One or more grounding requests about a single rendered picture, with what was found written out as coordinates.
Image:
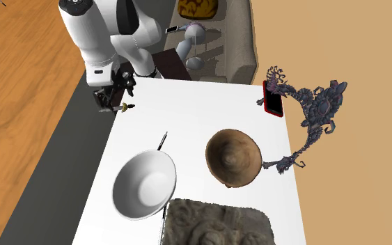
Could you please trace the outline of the brown wooden bowl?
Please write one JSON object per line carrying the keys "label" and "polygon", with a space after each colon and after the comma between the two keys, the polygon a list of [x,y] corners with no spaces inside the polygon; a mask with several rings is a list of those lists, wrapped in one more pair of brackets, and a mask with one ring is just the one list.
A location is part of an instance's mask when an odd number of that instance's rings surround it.
{"label": "brown wooden bowl", "polygon": [[228,188],[240,188],[255,180],[262,168],[256,142],[237,129],[222,129],[207,142],[205,159],[211,174]]}

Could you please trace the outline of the dark maroon robot stand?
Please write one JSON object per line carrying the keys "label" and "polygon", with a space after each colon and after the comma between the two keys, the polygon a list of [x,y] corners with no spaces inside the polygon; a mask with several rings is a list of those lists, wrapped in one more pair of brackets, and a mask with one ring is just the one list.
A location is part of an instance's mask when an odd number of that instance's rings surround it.
{"label": "dark maroon robot stand", "polygon": [[191,79],[175,49],[154,55],[146,49],[135,49],[130,54],[134,57],[129,57],[128,62],[121,64],[117,72],[112,73],[114,81],[123,81],[126,72],[132,77]]}

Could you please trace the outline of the small knife with gold guard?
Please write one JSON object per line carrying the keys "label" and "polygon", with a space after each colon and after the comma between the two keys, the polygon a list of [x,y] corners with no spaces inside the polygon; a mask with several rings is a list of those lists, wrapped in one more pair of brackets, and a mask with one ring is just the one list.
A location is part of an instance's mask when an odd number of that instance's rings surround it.
{"label": "small knife with gold guard", "polygon": [[122,105],[119,105],[119,106],[113,106],[111,108],[100,109],[99,112],[111,112],[111,111],[122,111],[122,112],[125,112],[126,110],[134,108],[134,107],[135,107],[134,104],[123,103]]}

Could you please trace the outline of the black phone in red case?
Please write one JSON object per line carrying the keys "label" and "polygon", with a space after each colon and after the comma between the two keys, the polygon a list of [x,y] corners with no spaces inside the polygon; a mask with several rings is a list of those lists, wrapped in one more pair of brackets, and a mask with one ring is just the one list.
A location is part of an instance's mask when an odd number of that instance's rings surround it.
{"label": "black phone in red case", "polygon": [[278,94],[274,94],[270,92],[267,88],[267,81],[263,81],[263,87],[264,87],[264,99],[263,99],[263,105],[264,105],[264,110],[267,113],[270,113],[274,116],[278,116],[282,118],[284,116],[283,114],[283,104],[282,104],[282,99],[281,96]]}

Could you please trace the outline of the beige sofa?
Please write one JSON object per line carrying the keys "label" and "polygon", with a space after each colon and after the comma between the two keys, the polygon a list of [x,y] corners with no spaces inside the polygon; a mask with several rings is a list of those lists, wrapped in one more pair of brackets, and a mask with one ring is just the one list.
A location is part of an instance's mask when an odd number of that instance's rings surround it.
{"label": "beige sofa", "polygon": [[200,20],[205,40],[182,62],[195,81],[251,84],[257,68],[250,0],[218,0],[217,13]]}

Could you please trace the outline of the white bowl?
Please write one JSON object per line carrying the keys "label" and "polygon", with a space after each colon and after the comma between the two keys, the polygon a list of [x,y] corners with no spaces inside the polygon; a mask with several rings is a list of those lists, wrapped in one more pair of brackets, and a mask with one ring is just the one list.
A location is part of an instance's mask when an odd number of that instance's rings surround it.
{"label": "white bowl", "polygon": [[126,219],[146,219],[164,209],[177,183],[172,158],[161,150],[146,150],[131,158],[120,170],[112,198]]}

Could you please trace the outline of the grey carved stone slab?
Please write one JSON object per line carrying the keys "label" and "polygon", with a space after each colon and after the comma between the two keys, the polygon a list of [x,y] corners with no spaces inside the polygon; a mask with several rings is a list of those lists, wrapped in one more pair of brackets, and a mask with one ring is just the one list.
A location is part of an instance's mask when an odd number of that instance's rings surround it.
{"label": "grey carved stone slab", "polygon": [[267,215],[254,208],[173,199],[162,245],[276,245]]}

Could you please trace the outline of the black pen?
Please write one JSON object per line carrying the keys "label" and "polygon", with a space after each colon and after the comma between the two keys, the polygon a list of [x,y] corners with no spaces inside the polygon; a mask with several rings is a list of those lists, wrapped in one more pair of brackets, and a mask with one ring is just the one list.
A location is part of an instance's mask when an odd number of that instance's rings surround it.
{"label": "black pen", "polygon": [[164,142],[165,142],[165,140],[166,140],[167,135],[168,135],[168,132],[166,132],[166,133],[163,135],[163,137],[162,137],[162,139],[161,139],[161,141],[160,141],[160,143],[159,143],[159,145],[158,145],[158,147],[157,147],[157,150],[161,150],[161,149],[162,149],[162,146],[163,146],[163,144],[164,144]]}

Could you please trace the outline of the purple ornate dragon figure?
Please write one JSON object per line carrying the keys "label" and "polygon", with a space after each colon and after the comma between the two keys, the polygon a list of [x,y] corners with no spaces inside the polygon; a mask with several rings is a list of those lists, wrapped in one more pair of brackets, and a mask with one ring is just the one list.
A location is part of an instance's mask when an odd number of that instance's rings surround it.
{"label": "purple ornate dragon figure", "polygon": [[283,97],[292,97],[300,103],[305,119],[301,126],[307,129],[307,139],[303,147],[295,151],[288,157],[283,157],[278,161],[264,161],[262,167],[268,169],[275,166],[279,174],[283,174],[291,166],[305,167],[305,163],[296,162],[300,154],[310,148],[323,133],[331,134],[336,125],[333,118],[343,103],[343,93],[347,88],[347,82],[337,82],[331,80],[327,88],[318,86],[314,90],[301,88],[299,90],[288,84],[283,70],[278,66],[268,69],[266,80],[263,81],[265,92],[271,92]]}

